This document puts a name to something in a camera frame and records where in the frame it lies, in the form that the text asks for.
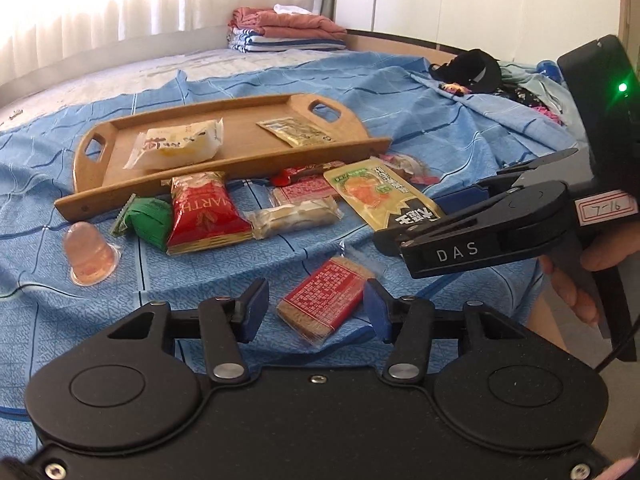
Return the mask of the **pile of clothes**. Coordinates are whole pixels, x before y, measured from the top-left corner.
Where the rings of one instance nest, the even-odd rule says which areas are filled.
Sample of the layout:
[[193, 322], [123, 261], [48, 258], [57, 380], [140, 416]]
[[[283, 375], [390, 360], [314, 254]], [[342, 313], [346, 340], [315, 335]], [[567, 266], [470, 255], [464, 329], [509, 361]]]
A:
[[496, 96], [510, 99], [524, 106], [541, 110], [564, 126], [580, 124], [575, 102], [565, 84], [559, 84], [536, 71], [533, 65], [499, 61], [501, 84]]

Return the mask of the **yellow orange snack packet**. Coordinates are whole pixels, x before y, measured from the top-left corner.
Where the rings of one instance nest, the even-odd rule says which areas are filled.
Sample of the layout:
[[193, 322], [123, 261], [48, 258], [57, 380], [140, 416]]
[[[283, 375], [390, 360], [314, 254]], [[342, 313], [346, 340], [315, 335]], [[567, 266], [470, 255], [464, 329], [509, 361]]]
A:
[[323, 177], [375, 231], [406, 228], [445, 215], [435, 202], [377, 158], [328, 170]]

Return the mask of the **white flower cake packet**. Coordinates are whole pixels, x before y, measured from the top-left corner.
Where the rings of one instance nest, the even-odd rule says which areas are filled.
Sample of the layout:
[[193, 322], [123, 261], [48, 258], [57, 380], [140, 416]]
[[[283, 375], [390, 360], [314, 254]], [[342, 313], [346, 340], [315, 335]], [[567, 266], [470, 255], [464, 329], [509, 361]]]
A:
[[149, 128], [137, 135], [124, 169], [162, 171], [196, 165], [213, 159], [222, 144], [222, 119]]

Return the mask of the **brown chocolate wrapper snack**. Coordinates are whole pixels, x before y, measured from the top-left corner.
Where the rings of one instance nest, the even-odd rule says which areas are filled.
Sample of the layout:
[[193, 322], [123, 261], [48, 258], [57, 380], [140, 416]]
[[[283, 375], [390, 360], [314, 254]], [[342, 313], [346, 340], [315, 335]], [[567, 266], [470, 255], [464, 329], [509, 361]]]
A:
[[440, 181], [423, 162], [409, 155], [384, 154], [378, 158], [411, 184], [431, 186]]

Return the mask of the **red label cracker pack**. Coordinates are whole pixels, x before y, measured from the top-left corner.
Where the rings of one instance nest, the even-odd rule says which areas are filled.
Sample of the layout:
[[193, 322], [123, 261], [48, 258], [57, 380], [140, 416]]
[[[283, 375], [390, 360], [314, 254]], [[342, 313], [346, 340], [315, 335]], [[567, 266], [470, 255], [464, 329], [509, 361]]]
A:
[[326, 260], [277, 305], [277, 314], [310, 344], [321, 346], [362, 300], [373, 272], [344, 256]]

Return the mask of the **pink jelly cup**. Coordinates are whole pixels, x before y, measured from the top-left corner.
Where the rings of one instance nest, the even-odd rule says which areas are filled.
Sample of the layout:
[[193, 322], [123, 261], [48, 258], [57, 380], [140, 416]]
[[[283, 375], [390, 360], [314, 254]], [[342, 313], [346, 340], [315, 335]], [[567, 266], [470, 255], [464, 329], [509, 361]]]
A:
[[63, 252], [70, 265], [70, 278], [78, 286], [92, 286], [106, 280], [120, 259], [119, 248], [107, 243], [93, 224], [83, 221], [67, 230]]

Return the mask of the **gold sauce packet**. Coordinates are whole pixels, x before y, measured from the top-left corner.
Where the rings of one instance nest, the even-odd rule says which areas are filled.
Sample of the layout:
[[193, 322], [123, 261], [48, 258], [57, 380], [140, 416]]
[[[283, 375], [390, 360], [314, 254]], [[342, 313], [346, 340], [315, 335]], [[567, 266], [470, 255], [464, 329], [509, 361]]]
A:
[[292, 148], [323, 145], [333, 142], [332, 136], [308, 120], [296, 117], [280, 117], [262, 120], [258, 127], [273, 134]]

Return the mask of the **folded pink blanket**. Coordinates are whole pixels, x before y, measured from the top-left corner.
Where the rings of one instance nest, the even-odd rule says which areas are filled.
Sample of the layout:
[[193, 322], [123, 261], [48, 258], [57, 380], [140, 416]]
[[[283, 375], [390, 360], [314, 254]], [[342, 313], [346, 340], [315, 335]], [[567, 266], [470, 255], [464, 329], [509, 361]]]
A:
[[325, 39], [342, 41], [346, 29], [318, 14], [277, 13], [273, 9], [241, 6], [232, 12], [230, 28], [247, 29], [266, 38]]

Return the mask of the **white mattress pad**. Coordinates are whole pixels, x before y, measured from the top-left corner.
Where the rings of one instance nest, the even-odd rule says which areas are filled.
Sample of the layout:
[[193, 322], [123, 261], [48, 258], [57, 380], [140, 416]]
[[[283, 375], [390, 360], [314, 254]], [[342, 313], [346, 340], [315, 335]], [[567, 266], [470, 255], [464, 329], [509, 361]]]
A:
[[283, 52], [241, 53], [218, 49], [166, 56], [101, 70], [56, 84], [1, 107], [1, 130], [27, 124], [72, 105], [111, 99], [121, 94], [158, 89], [179, 72], [189, 80], [228, 77], [271, 67], [297, 66], [332, 56], [332, 51], [290, 49]]

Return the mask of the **wooden serving tray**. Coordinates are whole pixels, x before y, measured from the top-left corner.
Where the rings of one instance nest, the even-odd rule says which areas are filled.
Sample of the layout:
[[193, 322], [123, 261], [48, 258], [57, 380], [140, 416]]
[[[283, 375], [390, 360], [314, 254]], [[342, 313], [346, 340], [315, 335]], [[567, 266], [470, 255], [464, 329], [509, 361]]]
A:
[[[294, 117], [324, 130], [326, 145], [292, 148], [258, 126], [268, 119]], [[216, 156], [199, 165], [164, 171], [124, 167], [138, 133], [207, 119], [224, 123]], [[272, 94], [189, 104], [100, 122], [81, 138], [73, 162], [73, 192], [54, 202], [69, 221], [87, 220], [124, 206], [131, 194], [165, 192], [163, 183], [180, 174], [222, 171], [229, 179], [270, 177], [282, 169], [320, 162], [359, 162], [383, 154], [388, 136], [370, 136], [357, 115], [342, 103], [315, 94]]]

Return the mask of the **black cap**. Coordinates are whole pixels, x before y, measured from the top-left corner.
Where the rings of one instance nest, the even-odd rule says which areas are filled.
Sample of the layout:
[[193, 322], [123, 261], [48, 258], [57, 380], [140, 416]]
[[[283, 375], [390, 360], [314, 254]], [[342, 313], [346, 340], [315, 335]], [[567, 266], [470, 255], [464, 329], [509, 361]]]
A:
[[474, 93], [494, 93], [502, 85], [498, 61], [480, 49], [460, 53], [445, 64], [432, 64], [428, 71], [444, 84], [458, 84]]

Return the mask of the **green candy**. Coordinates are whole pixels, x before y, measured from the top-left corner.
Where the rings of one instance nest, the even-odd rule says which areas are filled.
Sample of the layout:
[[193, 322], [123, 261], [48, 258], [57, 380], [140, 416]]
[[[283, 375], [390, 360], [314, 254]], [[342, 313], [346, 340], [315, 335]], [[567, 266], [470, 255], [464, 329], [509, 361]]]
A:
[[140, 240], [166, 252], [173, 224], [174, 212], [166, 200], [132, 194], [119, 211], [110, 234], [123, 236], [131, 231]]

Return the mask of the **beige biscuit pack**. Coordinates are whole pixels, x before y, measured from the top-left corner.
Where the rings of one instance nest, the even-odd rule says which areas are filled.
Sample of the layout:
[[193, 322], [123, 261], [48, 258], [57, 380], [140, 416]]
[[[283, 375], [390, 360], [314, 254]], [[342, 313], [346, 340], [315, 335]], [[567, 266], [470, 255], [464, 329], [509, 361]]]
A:
[[343, 218], [333, 197], [304, 200], [299, 204], [247, 211], [255, 240], [265, 240], [280, 234], [330, 226]]

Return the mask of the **red Marth snack bag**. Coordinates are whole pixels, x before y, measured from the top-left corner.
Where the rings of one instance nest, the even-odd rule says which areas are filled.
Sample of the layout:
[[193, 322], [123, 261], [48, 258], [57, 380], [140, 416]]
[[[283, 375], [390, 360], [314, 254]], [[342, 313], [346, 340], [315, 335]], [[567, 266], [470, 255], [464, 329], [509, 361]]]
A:
[[232, 202], [223, 172], [173, 177], [170, 195], [174, 223], [166, 243], [168, 255], [200, 252], [253, 238], [253, 227]]

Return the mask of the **pink cracker pack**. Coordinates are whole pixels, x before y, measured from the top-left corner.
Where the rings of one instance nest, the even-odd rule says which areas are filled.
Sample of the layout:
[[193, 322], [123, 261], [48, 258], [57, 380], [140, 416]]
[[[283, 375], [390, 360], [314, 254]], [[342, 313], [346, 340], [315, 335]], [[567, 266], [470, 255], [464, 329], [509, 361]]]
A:
[[306, 177], [282, 188], [273, 188], [270, 192], [271, 203], [276, 207], [337, 196], [338, 193], [323, 176]]

